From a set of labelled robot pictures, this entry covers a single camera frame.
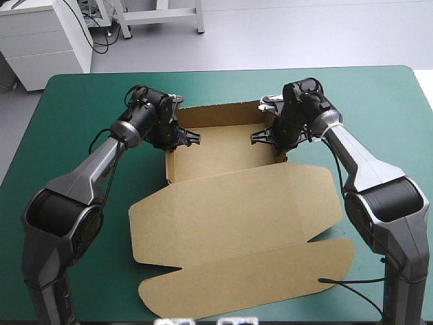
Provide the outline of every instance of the cable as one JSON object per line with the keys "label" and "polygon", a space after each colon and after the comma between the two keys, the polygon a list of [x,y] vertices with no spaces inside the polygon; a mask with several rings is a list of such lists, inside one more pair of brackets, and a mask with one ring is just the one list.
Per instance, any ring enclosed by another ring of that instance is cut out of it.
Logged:
{"label": "cable", "polygon": [[334,159],[335,159],[336,165],[337,165],[338,179],[340,180],[340,192],[341,192],[341,195],[344,197],[344,194],[346,192],[344,191],[343,176],[341,174],[341,167],[340,167],[340,162],[338,160],[337,154],[326,139],[322,139],[322,142],[329,148],[329,150],[332,153],[332,156],[334,156]]}
{"label": "cable", "polygon": [[354,288],[352,288],[351,286],[348,286],[344,281],[335,281],[335,280],[331,280],[331,279],[323,279],[320,278],[318,279],[318,281],[320,283],[330,283],[330,284],[338,284],[339,286],[342,286],[350,291],[352,291],[353,293],[355,293],[356,295],[359,295],[361,298],[365,299],[367,302],[369,302],[373,307],[376,308],[376,310],[380,313],[382,319],[385,318],[385,314],[384,312],[379,308],[378,305],[376,305],[374,303],[374,301],[372,301],[370,298],[366,297],[365,295],[363,295],[362,293],[360,293],[359,291],[355,290]]}
{"label": "cable", "polygon": [[377,278],[377,279],[370,279],[370,280],[346,280],[346,281],[338,281],[338,280],[332,280],[327,278],[319,278],[317,281],[320,283],[334,283],[334,284],[364,284],[364,283],[376,283],[376,282],[383,282],[386,278]]}
{"label": "cable", "polygon": [[[81,12],[81,13],[84,16],[89,17],[90,19],[92,19],[92,21],[96,24],[96,26],[101,27],[101,25],[99,25],[99,23],[97,22],[97,20],[95,18],[93,18],[91,15],[89,15],[86,12]],[[106,39],[106,44],[98,43],[98,42],[95,42],[95,41],[93,41],[93,43],[96,44],[96,45],[101,45],[101,46],[111,46],[111,45],[115,44],[117,42],[117,40],[119,40],[120,29],[121,29],[121,25],[119,25],[119,27],[117,29],[117,35],[116,35],[116,38],[115,38],[115,40],[113,42],[109,43],[107,36],[104,35],[104,38]]]}
{"label": "cable", "polygon": [[111,131],[111,129],[102,129],[101,131],[99,131],[99,132],[97,133],[97,135],[95,136],[95,138],[93,139],[93,141],[90,143],[90,146],[89,146],[89,154],[92,153],[93,145],[94,145],[95,142],[99,139],[99,137],[101,136],[101,134],[104,133],[104,132],[107,132],[107,131]]}
{"label": "cable", "polygon": [[114,175],[116,174],[116,170],[117,170],[117,164],[118,164],[119,159],[120,159],[120,147],[121,147],[121,145],[122,145],[122,141],[117,140],[116,153],[115,153],[115,157],[114,157],[114,163],[113,163],[113,167],[112,167],[112,171],[111,171],[111,175],[110,175],[110,180],[108,181],[106,194],[104,195],[104,199],[102,200],[101,207],[99,208],[98,218],[96,218],[96,220],[98,220],[99,217],[101,217],[100,229],[102,228],[102,223],[104,222],[103,211],[104,211],[104,208],[106,206],[108,196],[110,195],[110,190],[111,190],[111,186],[113,184]]}
{"label": "cable", "polygon": [[98,51],[96,48],[94,48],[93,45],[92,45],[92,43],[90,42],[90,40],[87,38],[87,34],[86,34],[85,30],[84,30],[84,27],[83,27],[83,25],[81,24],[80,19],[79,19],[78,16],[76,15],[75,11],[72,9],[72,7],[69,5],[69,3],[66,2],[66,0],[62,0],[62,1],[63,1],[63,2],[68,6],[69,10],[74,14],[74,16],[75,16],[75,18],[76,18],[76,21],[77,21],[78,24],[80,25],[80,27],[81,27],[81,31],[83,32],[84,37],[86,38],[86,41],[87,41],[87,43],[89,44],[89,46],[92,48],[92,50],[93,50],[94,52],[98,53],[98,54],[105,54],[105,53],[107,53],[107,52],[108,52],[108,48],[110,47],[110,46],[108,45],[108,40],[107,40],[107,45],[106,45],[106,49],[105,49],[105,50],[103,50],[103,51]]}

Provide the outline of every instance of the cardboard box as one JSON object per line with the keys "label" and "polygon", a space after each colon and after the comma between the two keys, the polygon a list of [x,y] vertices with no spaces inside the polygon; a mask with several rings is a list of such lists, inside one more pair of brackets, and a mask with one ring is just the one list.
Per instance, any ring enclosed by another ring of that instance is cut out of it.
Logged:
{"label": "cardboard box", "polygon": [[170,185],[129,211],[135,260],[182,268],[139,286],[160,317],[203,318],[317,293],[331,287],[317,278],[340,280],[349,270],[350,240],[308,242],[343,216],[331,173],[252,146],[250,134],[273,118],[257,106],[180,109],[180,124],[201,144],[167,152]]}

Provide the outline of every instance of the cabinet drawer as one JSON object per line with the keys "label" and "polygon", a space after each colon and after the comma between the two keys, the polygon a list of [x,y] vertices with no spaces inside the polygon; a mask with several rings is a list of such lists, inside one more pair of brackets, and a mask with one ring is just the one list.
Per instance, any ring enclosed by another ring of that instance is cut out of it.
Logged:
{"label": "cabinet drawer", "polygon": [[83,73],[73,51],[6,59],[28,91],[44,89],[57,74]]}
{"label": "cabinet drawer", "polygon": [[0,52],[5,58],[33,56],[72,49],[63,31],[41,34],[3,37],[0,39]]}
{"label": "cabinet drawer", "polygon": [[63,30],[54,10],[0,16],[0,37]]}

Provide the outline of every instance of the green table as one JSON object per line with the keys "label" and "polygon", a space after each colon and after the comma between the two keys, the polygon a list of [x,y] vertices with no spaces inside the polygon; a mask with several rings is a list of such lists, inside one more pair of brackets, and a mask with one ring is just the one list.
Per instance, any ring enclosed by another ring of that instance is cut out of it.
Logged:
{"label": "green table", "polygon": [[[285,83],[305,77],[318,78],[344,115],[346,127],[376,156],[403,168],[433,201],[433,114],[413,72],[404,66],[57,76],[50,80],[0,188],[0,320],[35,319],[20,271],[21,212],[49,179],[70,171],[86,157],[93,136],[124,110],[123,97],[131,86],[145,83],[182,94],[184,106],[196,106],[257,100],[281,93]],[[326,166],[337,181],[333,158],[323,144],[305,143],[290,153],[290,160]],[[165,185],[164,153],[151,145],[134,148],[120,161],[101,234],[78,266],[70,269],[80,320],[155,318],[137,288],[144,278],[169,269],[134,261],[128,208]],[[433,238],[431,228],[429,235]],[[321,235],[342,236],[356,245],[347,278],[382,276],[380,256],[370,252],[347,218]],[[431,277],[427,286],[424,319],[431,320]],[[381,284],[357,288],[381,303]],[[380,318],[368,303],[340,287],[231,315],[256,315],[262,320]]]}

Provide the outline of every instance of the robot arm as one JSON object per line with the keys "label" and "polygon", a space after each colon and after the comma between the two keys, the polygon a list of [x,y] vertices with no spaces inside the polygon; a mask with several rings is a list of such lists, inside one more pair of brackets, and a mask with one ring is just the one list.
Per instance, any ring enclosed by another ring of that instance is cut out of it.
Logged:
{"label": "robot arm", "polygon": [[386,256],[384,319],[391,325],[422,324],[428,274],[429,203],[398,167],[378,160],[343,126],[342,115],[324,96],[319,81],[287,84],[282,96],[264,97],[260,109],[276,117],[253,133],[252,143],[291,150],[307,139],[324,139],[348,172],[344,206],[371,250]]}
{"label": "robot arm", "polygon": [[177,122],[181,96],[144,85],[130,93],[110,137],[75,170],[49,181],[23,213],[22,271],[40,324],[76,324],[66,268],[78,262],[102,226],[102,185],[122,154],[143,139],[161,149],[200,143],[198,134]]}

